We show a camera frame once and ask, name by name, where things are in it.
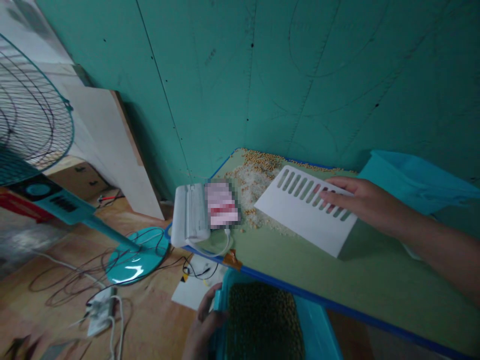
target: seed pile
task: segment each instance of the seed pile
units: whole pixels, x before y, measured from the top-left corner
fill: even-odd
[[[244,158],[244,164],[228,171],[224,177],[238,181],[240,188],[238,200],[242,211],[242,221],[246,221],[251,229],[258,229],[267,225],[282,235],[295,236],[296,234],[293,231],[254,207],[259,197],[283,168],[286,159],[282,156],[244,148],[239,151],[242,152],[241,156]],[[341,168],[326,169],[294,160],[290,162],[301,168],[323,173],[330,172],[334,175],[343,170]]]
[[[262,282],[236,283],[229,292],[228,311],[228,359],[305,358],[292,294]]]

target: green wall panel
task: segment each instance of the green wall panel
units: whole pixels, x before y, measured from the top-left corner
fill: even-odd
[[[120,91],[170,195],[237,147],[354,170],[380,148],[480,178],[477,1],[38,2]]]
[[[190,182],[182,147],[135,1],[40,0],[38,6],[93,84],[120,92],[161,195]]]

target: electric fan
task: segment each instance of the electric fan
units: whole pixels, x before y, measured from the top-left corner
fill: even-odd
[[[112,284],[130,284],[162,262],[168,240],[161,228],[129,238],[94,215],[95,208],[42,171],[72,145],[72,107],[50,80],[0,34],[0,186],[27,198],[69,225],[84,223],[119,243],[106,267]]]

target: blue table edge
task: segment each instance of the blue table edge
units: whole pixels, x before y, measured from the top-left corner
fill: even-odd
[[[213,175],[210,178],[212,179],[213,177],[215,177],[215,175],[217,175],[217,173],[220,171],[220,169],[230,159],[230,156],[233,155],[237,150],[240,150],[240,149],[242,149],[242,148],[238,147],[234,151],[232,151],[231,154],[226,157],[225,161],[220,165],[220,167],[213,173]],[[297,163],[300,163],[300,164],[312,165],[312,166],[316,166],[316,167],[324,168],[324,169],[334,169],[331,166],[323,166],[323,165],[319,165],[319,164],[315,164],[315,163],[311,163],[311,162],[307,162],[307,161],[296,160],[296,159],[287,158],[287,157],[285,158],[285,160],[288,161],[288,162],[297,162]],[[171,226],[172,226],[172,224],[170,223],[170,225],[168,225],[168,227],[165,229],[165,236],[168,238],[169,241],[170,241],[170,236],[168,235],[168,231],[169,231]],[[182,247],[182,249],[185,249],[185,250],[187,250],[191,253],[202,256],[201,253],[199,253],[198,251],[196,251],[194,248],[192,248],[189,245]],[[221,256],[210,257],[209,260],[212,260],[212,261],[215,261],[216,263],[227,266],[226,264],[223,263],[224,258],[221,257]],[[349,316],[351,318],[357,319],[357,320],[359,320],[359,321],[361,321],[365,324],[368,324],[368,325],[371,325],[373,327],[385,330],[385,331],[387,331],[387,332],[389,332],[389,333],[391,333],[391,334],[393,334],[393,335],[395,335],[395,336],[397,336],[401,339],[405,339],[405,340],[410,341],[414,344],[420,345],[421,347],[427,348],[427,349],[429,349],[429,350],[431,350],[435,353],[438,353],[440,355],[444,355],[444,356],[447,356],[447,357],[453,358],[453,359],[472,359],[472,357],[470,357],[470,356],[462,354],[462,353],[460,353],[456,350],[453,350],[449,347],[440,345],[439,343],[428,340],[424,337],[418,336],[418,335],[414,334],[413,332],[404,330],[404,329],[402,329],[400,327],[397,327],[397,326],[394,326],[394,325],[392,325],[388,322],[379,320],[375,317],[367,315],[367,314],[365,314],[363,312],[360,312],[358,310],[354,310],[354,309],[352,309],[348,306],[341,305],[337,302],[329,300],[329,299],[327,299],[325,297],[322,297],[320,295],[316,295],[312,292],[306,291],[302,288],[299,288],[297,286],[289,284],[285,281],[278,280],[278,279],[276,279],[272,276],[269,276],[269,275],[265,275],[264,273],[256,271],[256,270],[254,270],[250,267],[242,266],[241,269],[240,269],[240,272],[245,273],[247,275],[250,275],[251,277],[253,277],[255,279],[258,279],[259,281],[270,284],[270,285],[275,286],[277,288],[287,290],[287,291],[291,292],[292,294],[298,295],[298,296],[300,296],[304,299],[307,299],[307,300],[310,300],[312,302],[321,304],[326,309],[337,311],[341,314],[344,314],[344,315]]]

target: fan control panel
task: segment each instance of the fan control panel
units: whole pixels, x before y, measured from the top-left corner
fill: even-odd
[[[95,212],[92,205],[43,174],[17,182],[8,188],[69,225],[79,223]]]

